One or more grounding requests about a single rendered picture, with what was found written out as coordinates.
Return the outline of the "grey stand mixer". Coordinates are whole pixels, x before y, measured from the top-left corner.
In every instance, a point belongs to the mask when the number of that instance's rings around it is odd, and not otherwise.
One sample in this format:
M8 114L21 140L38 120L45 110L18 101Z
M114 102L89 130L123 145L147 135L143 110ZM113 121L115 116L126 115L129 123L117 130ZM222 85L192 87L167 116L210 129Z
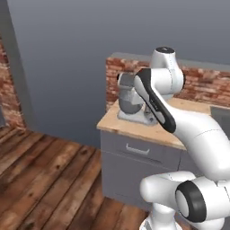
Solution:
M119 113L117 117L130 122L154 126L157 120L134 87L134 76L121 73L117 77L119 88Z

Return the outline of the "grey drawer front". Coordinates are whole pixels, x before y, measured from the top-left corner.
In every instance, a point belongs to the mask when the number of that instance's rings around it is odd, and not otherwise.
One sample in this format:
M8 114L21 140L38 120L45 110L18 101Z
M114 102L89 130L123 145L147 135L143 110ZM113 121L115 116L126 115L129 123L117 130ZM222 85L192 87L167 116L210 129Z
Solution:
M150 152L148 155L139 155L129 152L126 149L127 143L140 150L147 150L149 148ZM107 131L101 132L101 149L108 153L127 155L132 158L136 157L136 159L140 159L147 163L158 164L164 168L175 171L178 170L181 158L180 149L143 141L133 137L113 134Z

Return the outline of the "grey cupboard door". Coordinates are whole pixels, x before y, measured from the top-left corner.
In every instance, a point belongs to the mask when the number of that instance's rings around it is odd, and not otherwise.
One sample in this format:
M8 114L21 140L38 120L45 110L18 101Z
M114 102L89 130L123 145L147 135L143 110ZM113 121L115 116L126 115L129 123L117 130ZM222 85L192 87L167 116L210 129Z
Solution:
M139 185L143 178L159 173L178 170L178 152L153 155L129 152L102 152L102 192L105 197L124 204L151 209L151 204L140 195Z

